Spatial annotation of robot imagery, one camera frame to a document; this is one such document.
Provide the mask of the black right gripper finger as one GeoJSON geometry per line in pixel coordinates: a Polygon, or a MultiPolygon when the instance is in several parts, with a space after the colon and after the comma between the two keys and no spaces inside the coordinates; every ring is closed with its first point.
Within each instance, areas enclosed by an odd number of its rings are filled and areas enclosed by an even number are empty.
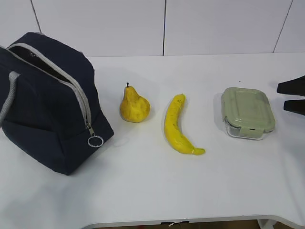
{"type": "Polygon", "coordinates": [[[279,83],[277,86],[277,93],[305,96],[305,76],[279,83]]]}
{"type": "Polygon", "coordinates": [[[287,100],[284,102],[284,110],[305,115],[305,100],[287,100]]]}

